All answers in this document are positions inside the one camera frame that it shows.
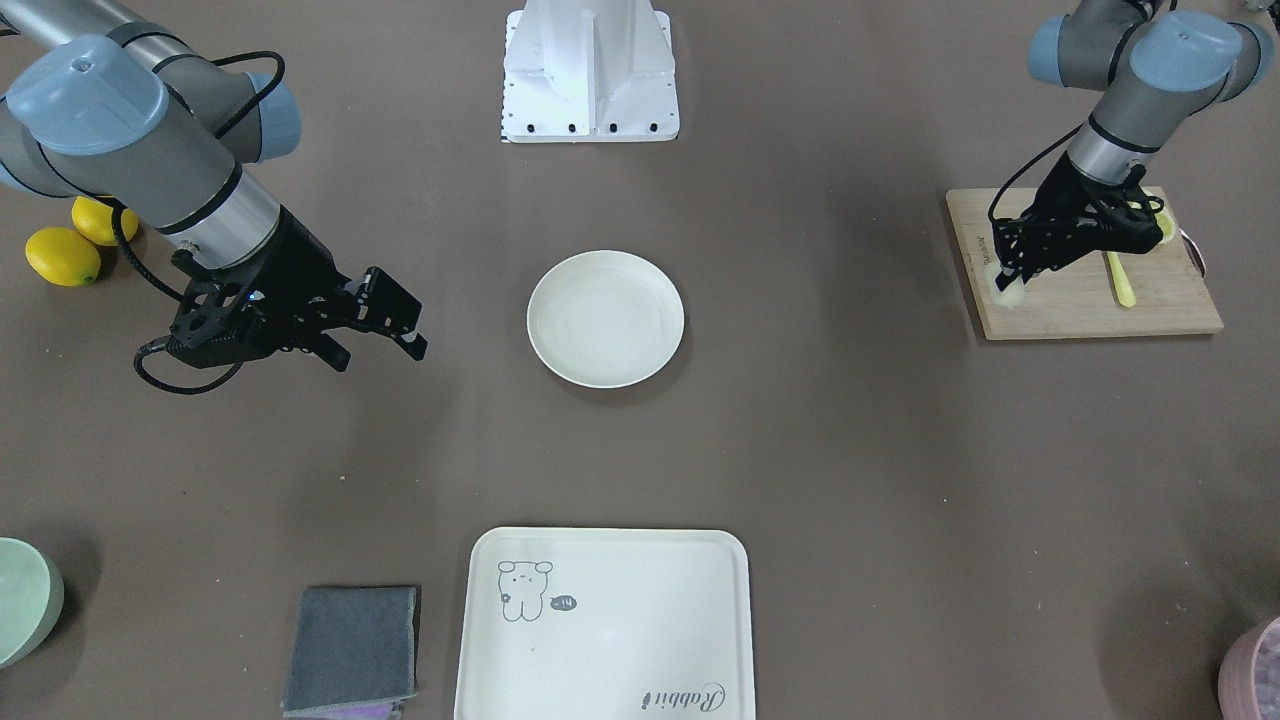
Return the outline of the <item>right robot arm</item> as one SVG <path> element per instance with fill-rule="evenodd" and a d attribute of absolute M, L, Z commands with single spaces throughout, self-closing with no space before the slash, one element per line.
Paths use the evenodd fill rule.
<path fill-rule="evenodd" d="M 3 181 L 115 199 L 189 279 L 146 354 L 207 369 L 300 350 L 342 372 L 349 352 L 329 331 L 344 327 L 424 356 L 420 301 L 380 268 L 342 274 L 250 174 L 298 143 L 276 76 L 230 73 L 116 1 L 5 1 L 3 23 L 46 47 L 3 96 Z"/>

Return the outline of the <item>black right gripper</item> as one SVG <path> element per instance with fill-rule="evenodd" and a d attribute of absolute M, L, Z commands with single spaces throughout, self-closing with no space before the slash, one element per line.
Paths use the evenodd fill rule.
<path fill-rule="evenodd" d="M 298 348 L 335 372 L 351 354 L 326 336 L 334 328 L 376 333 L 422 361 L 428 340 L 417 329 L 421 302 L 379 266 L 351 279 L 330 251 L 288 210 L 266 243 L 247 260 L 211 270 L 180 249 L 172 263 L 188 283 L 166 351 L 195 368 L 256 361 Z"/>

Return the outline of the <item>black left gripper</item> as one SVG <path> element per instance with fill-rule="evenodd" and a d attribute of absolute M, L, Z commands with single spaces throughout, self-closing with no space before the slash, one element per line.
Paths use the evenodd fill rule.
<path fill-rule="evenodd" d="M 1016 219 L 992 220 L 995 288 L 1024 290 L 1037 274 L 1056 272 L 1093 251 L 1149 252 L 1164 237 L 1156 213 L 1165 201 L 1138 184 L 1146 173 L 1134 169 L 1120 184 L 1100 183 L 1059 159 Z"/>

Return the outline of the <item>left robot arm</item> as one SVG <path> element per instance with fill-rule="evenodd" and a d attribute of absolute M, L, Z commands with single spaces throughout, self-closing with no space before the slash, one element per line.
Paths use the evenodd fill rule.
<path fill-rule="evenodd" d="M 1152 158 L 1188 117 L 1261 82 L 1275 56 L 1274 36 L 1258 26 L 1161 14 L 1157 1 L 1083 1 L 1046 20 L 1030 42 L 1030 74 L 1102 96 L 1061 138 L 1062 156 L 1030 205 L 991 218 L 993 287 L 1009 293 L 1097 251 L 1155 249 L 1162 204 L 1140 187 Z"/>

